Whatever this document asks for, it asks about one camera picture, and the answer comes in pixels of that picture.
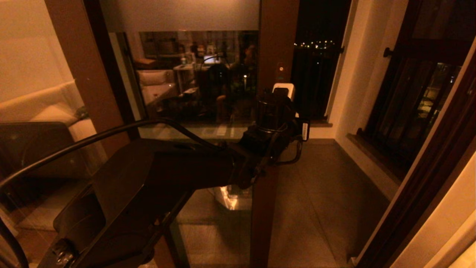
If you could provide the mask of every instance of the cable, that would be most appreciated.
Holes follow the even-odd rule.
[[[192,132],[187,130],[185,127],[183,127],[182,125],[180,125],[179,123],[177,123],[177,122],[175,122],[171,119],[159,118],[159,119],[155,119],[155,120],[141,120],[141,121],[136,121],[136,122],[131,123],[131,124],[111,128],[107,131],[104,131],[104,132],[101,132],[99,134],[88,137],[86,139],[80,140],[80,141],[78,141],[78,142],[76,142],[76,143],[74,143],[74,144],[72,144],[72,145],[70,145],[66,148],[63,148],[63,149],[61,149],[61,150],[59,150],[59,151],[57,151],[57,152],[55,152],[51,155],[39,160],[39,161],[27,166],[27,167],[22,168],[21,170],[11,174],[6,179],[4,179],[3,181],[0,182],[0,193],[3,192],[4,188],[8,184],[10,184],[13,180],[25,175],[26,173],[28,173],[28,172],[36,169],[36,168],[39,168],[43,165],[46,165],[46,164],[50,163],[51,161],[54,161],[54,160],[66,155],[66,154],[68,154],[72,151],[75,151],[79,148],[85,147],[89,144],[100,141],[100,140],[105,139],[107,137],[110,137],[112,135],[124,132],[126,130],[131,129],[131,128],[137,128],[137,127],[140,127],[140,126],[143,126],[143,125],[148,125],[148,124],[167,124],[167,125],[175,128],[176,130],[178,130],[179,132],[181,132],[185,136],[189,137],[191,140],[203,145],[204,147],[207,147],[207,148],[213,149],[213,150],[223,150],[222,147],[213,145],[213,144],[203,140],[202,138],[193,134]],[[2,236],[5,239],[7,244],[13,250],[13,253],[15,254],[15,256],[18,259],[18,262],[20,263],[20,268],[29,268],[28,260],[25,256],[25,252],[21,248],[20,244],[18,243],[18,241],[16,240],[14,235],[10,232],[10,230],[7,228],[7,226],[3,223],[3,220],[1,218],[0,218],[0,236]]]

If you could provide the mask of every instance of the white label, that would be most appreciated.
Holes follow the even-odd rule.
[[[302,139],[303,140],[307,140],[307,129],[308,129],[308,124],[307,123],[303,123],[302,124]]]

